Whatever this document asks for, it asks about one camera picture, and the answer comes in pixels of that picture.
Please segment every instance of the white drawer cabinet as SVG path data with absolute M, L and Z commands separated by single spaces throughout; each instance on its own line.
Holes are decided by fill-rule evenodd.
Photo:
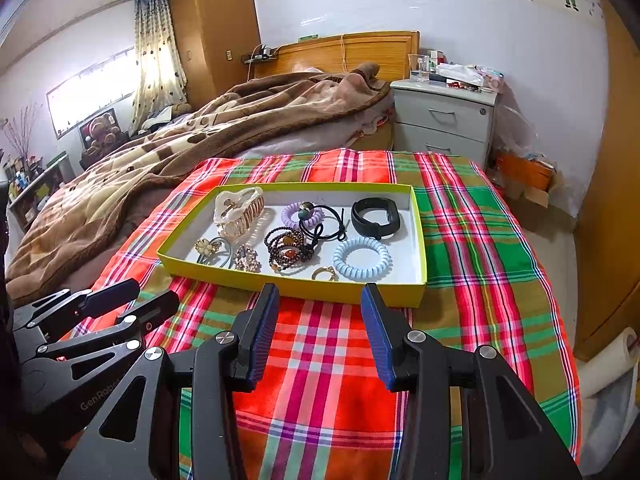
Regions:
M 486 164 L 496 94 L 404 80 L 391 83 L 397 123 L 394 149 L 461 155 Z

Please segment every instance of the brown blanket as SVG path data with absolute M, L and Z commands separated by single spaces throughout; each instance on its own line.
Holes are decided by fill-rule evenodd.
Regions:
M 173 189 L 198 163 L 230 157 L 292 131 L 373 106 L 389 92 L 365 63 L 350 74 L 291 73 L 233 87 L 187 121 L 129 142 L 56 192 L 7 269 L 16 306 L 55 291 L 109 248 L 127 213 L 156 189 Z

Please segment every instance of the patterned curtain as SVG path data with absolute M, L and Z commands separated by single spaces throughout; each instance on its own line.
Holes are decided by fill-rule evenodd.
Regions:
M 130 135 L 168 105 L 187 102 L 168 0 L 136 0 L 136 65 L 140 77 Z

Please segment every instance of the wooden headboard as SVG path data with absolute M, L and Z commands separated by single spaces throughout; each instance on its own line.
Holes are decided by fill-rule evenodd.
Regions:
M 359 32 L 292 43 L 278 49 L 278 59 L 256 63 L 254 77 L 293 72 L 296 65 L 313 66 L 329 73 L 343 72 L 344 57 L 348 72 L 364 61 L 374 61 L 380 65 L 378 79 L 407 79 L 407 54 L 417 54 L 419 43 L 420 33 L 408 30 Z

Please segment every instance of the dried branches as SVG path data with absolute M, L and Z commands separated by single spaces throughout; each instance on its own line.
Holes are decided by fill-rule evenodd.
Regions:
M 42 108 L 41 104 L 30 104 L 20 109 L 20 120 L 16 121 L 15 116 L 8 121 L 2 132 L 9 143 L 14 147 L 18 158 L 25 161 L 29 158 L 29 144 L 31 133 L 36 122 L 38 112 Z

